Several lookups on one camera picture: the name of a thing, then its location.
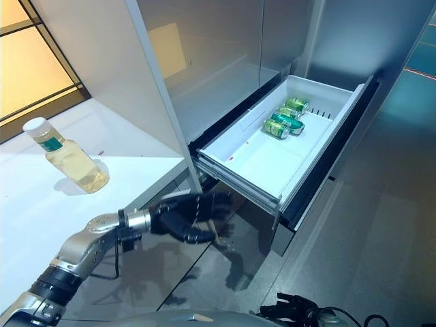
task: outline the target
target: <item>black cable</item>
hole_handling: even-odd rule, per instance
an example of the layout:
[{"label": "black cable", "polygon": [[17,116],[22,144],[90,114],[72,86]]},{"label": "black cable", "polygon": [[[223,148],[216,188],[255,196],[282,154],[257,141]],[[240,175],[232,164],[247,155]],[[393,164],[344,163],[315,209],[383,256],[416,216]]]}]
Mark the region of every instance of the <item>black cable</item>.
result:
[{"label": "black cable", "polygon": [[353,323],[355,323],[356,324],[356,326],[358,326],[358,327],[362,327],[362,325],[361,324],[359,324],[359,322],[352,316],[352,315],[350,315],[347,311],[345,311],[345,310],[342,310],[342,309],[340,309],[340,308],[336,308],[336,307],[325,307],[325,308],[321,308],[318,312],[317,312],[317,314],[316,314],[316,320],[318,321],[318,319],[320,318],[320,315],[321,315],[321,313],[323,313],[324,311],[327,311],[327,310],[333,310],[333,311],[338,311],[338,312],[342,312],[344,315],[346,315],[348,318],[350,318],[352,321],[353,321]]},{"label": "black cable", "polygon": [[90,274],[91,277],[100,278],[100,279],[107,279],[110,281],[113,281],[120,277],[120,270],[119,270],[119,250],[118,250],[118,240],[115,240],[115,276],[104,276],[100,274]]},{"label": "black cable", "polygon": [[364,327],[368,327],[369,322],[372,319],[380,319],[382,322],[384,322],[384,325],[386,327],[389,327],[389,323],[388,320],[386,320],[382,315],[369,315],[366,319],[365,319],[365,323],[363,324]]}]

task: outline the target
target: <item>bottle label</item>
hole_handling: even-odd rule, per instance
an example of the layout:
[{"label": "bottle label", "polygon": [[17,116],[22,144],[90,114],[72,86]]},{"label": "bottle label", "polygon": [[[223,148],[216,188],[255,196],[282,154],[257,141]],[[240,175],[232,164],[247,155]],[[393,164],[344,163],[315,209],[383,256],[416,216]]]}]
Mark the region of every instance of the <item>bottle label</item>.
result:
[{"label": "bottle label", "polygon": [[38,144],[47,152],[52,152],[62,147],[62,143],[57,138],[49,138],[47,141],[38,142]]}]

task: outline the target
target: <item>open drawer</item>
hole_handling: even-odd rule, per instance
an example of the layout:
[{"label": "open drawer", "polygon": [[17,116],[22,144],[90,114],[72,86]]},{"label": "open drawer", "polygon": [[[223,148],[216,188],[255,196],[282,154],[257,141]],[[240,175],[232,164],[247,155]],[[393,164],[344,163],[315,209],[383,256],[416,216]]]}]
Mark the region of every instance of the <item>open drawer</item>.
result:
[{"label": "open drawer", "polygon": [[[363,94],[288,76],[212,142],[198,151],[198,167],[272,215],[282,213]],[[299,136],[275,139],[263,122],[288,97],[310,100]]]}]

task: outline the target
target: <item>white countertop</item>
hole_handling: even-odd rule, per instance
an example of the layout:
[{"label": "white countertop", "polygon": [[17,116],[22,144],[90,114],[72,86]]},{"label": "white countertop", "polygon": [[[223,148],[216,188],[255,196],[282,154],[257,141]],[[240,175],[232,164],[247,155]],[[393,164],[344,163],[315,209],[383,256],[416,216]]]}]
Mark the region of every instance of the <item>white countertop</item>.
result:
[{"label": "white countertop", "polygon": [[107,167],[110,181],[84,194],[26,135],[0,145],[0,312],[89,219],[142,206],[187,167],[180,155],[93,99],[51,121]]}]

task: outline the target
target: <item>white drawer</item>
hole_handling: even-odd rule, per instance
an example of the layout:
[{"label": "white drawer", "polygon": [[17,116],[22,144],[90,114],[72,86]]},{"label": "white drawer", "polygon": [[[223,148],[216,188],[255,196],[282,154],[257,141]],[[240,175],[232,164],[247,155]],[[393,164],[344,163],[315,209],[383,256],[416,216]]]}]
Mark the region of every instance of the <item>white drawer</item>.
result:
[{"label": "white drawer", "polygon": [[[366,84],[354,92],[288,76],[261,102],[198,151],[198,167],[265,211],[283,212],[345,122]],[[287,97],[310,99],[299,136],[277,140],[263,122]]]}]

